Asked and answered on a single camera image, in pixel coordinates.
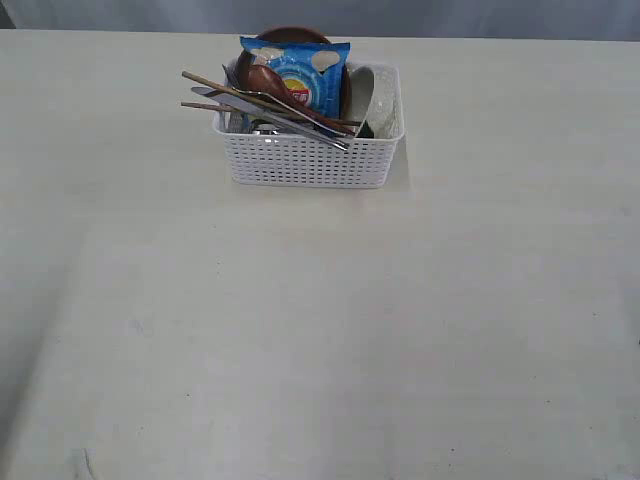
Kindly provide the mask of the silver table knife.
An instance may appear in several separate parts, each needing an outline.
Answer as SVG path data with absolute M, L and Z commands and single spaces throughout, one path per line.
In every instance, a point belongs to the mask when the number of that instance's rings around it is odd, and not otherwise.
M 257 99 L 245 100 L 237 95 L 232 95 L 210 87 L 192 87 L 191 91 L 196 95 L 213 100 L 220 105 L 238 110 L 241 113 L 252 115 L 273 125 L 290 130 L 306 138 L 319 141 L 326 145 L 347 151 L 350 143 L 345 141 L 344 133 L 338 133 L 335 129 L 323 126 L 317 120 L 312 120 L 308 115 L 294 111 L 290 107 L 282 108 L 279 104 L 267 103 L 261 106 Z

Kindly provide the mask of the lower wooden chopstick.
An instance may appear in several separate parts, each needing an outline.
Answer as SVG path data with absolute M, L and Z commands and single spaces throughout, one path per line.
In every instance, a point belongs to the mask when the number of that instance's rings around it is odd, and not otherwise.
M 197 102 L 180 102 L 181 107 L 192 108 L 192 109 L 200 109 L 200 110 L 208 110 L 208 111 L 217 111 L 217 112 L 233 112 L 233 107 L 225 106 L 225 105 L 216 105 L 216 104 L 206 104 L 206 103 L 197 103 Z

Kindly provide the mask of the brown wooden plate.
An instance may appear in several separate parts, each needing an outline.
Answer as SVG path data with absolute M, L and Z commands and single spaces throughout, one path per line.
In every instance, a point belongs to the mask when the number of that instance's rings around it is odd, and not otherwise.
M 346 60 L 351 45 L 332 43 L 302 27 L 278 27 L 240 38 L 240 88 L 267 93 L 303 111 L 337 120 L 350 95 Z

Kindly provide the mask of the blue chips bag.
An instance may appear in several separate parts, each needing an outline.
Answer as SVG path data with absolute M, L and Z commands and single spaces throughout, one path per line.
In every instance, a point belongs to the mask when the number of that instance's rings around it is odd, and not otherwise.
M 351 44 L 296 41 L 293 37 L 240 38 L 243 53 L 236 75 L 245 89 L 251 65 L 275 71 L 295 99 L 320 115 L 337 119 L 342 110 L 343 74 Z

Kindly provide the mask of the silver fork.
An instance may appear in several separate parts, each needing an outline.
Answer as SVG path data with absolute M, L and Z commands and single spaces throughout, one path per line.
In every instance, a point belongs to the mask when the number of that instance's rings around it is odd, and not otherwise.
M 234 70 L 228 68 L 226 65 L 222 65 L 222 68 L 225 72 L 229 85 L 234 90 L 243 95 L 260 100 L 262 103 L 268 104 L 271 110 L 280 113 L 282 116 L 286 116 L 290 120 L 309 123 L 318 130 L 324 129 L 324 126 L 322 126 L 312 115 L 307 113 L 301 106 L 298 106 L 294 100 L 290 100 L 287 96 L 283 96 L 280 93 L 273 93 L 271 90 L 264 91 L 260 89 L 245 89 Z

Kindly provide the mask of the brown wooden spoon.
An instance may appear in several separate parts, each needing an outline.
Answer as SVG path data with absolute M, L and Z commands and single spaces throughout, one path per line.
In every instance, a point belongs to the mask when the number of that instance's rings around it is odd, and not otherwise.
M 354 136 L 354 132 L 349 128 L 331 120 L 330 118 L 323 117 L 312 109 L 306 107 L 304 104 L 298 102 L 286 87 L 281 77 L 268 66 L 251 65 L 247 71 L 247 85 L 251 89 L 256 89 L 257 91 L 273 96 L 297 112 L 317 121 L 324 127 L 330 128 L 349 137 Z

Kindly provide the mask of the upper wooden chopstick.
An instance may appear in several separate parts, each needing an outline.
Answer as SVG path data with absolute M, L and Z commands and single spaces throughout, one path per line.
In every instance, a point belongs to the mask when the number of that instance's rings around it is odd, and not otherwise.
M 229 86 L 221 85 L 219 83 L 210 81 L 209 79 L 206 79 L 204 77 L 201 77 L 199 75 L 193 74 L 188 71 L 182 71 L 181 76 L 186 79 L 192 80 L 200 85 L 204 85 L 207 87 L 211 87 L 215 90 L 228 93 L 230 95 L 243 99 L 257 106 L 268 108 L 273 111 L 277 111 L 281 113 L 289 112 L 293 115 L 296 115 L 297 117 L 304 118 L 310 121 L 311 123 L 314 123 L 318 126 L 326 128 L 327 130 L 336 132 L 339 135 L 346 135 L 346 136 L 354 135 L 354 133 L 351 130 L 341 125 L 340 123 L 337 123 L 331 119 L 326 119 L 318 115 L 314 111 L 307 112 L 302 107 L 295 107 L 295 106 L 288 105 L 287 103 L 277 99 L 276 97 L 268 93 L 239 90 L 234 87 L 229 87 Z

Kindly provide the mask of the white plastic woven basket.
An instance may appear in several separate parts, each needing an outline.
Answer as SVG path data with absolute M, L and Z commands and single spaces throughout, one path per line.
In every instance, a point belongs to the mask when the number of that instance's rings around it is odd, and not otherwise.
M 406 154 L 400 75 L 387 64 L 349 62 L 348 72 L 374 73 L 372 109 L 366 116 L 372 139 L 357 138 L 346 151 L 300 135 L 255 135 L 227 130 L 229 115 L 217 113 L 213 131 L 223 139 L 234 181 L 249 185 L 379 188 L 395 160 Z

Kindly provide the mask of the wooden chopstick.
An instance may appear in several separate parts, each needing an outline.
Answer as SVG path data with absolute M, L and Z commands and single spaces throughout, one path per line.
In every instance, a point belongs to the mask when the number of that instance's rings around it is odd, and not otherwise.
M 341 125 L 340 123 L 337 123 L 331 119 L 326 119 L 318 115 L 314 111 L 307 112 L 302 107 L 295 107 L 295 106 L 288 105 L 287 103 L 277 99 L 276 97 L 268 93 L 239 90 L 234 87 L 229 87 L 229 86 L 221 85 L 219 83 L 210 81 L 209 79 L 206 79 L 204 77 L 201 77 L 199 75 L 193 74 L 188 71 L 182 71 L 181 76 L 186 79 L 192 80 L 200 85 L 204 85 L 207 87 L 211 87 L 215 90 L 228 93 L 230 95 L 243 99 L 257 106 L 268 108 L 273 111 L 277 111 L 281 113 L 289 112 L 293 115 L 296 115 L 297 117 L 304 118 L 310 121 L 311 123 L 314 123 L 318 126 L 326 128 L 327 130 L 336 132 L 339 135 L 346 135 L 346 136 L 354 135 L 354 133 L 351 130 Z
M 192 108 L 192 109 L 200 109 L 200 110 L 208 110 L 208 111 L 217 111 L 217 112 L 233 112 L 233 107 L 225 106 L 225 105 L 216 105 L 216 104 L 206 104 L 206 103 L 197 103 L 197 102 L 180 102 L 181 107 Z

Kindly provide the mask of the grey ceramic bowl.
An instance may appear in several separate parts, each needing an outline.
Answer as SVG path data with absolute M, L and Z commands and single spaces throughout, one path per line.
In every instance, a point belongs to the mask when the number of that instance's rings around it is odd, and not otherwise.
M 350 64 L 351 99 L 344 118 L 366 122 L 376 140 L 398 140 L 405 132 L 399 72 L 385 64 Z

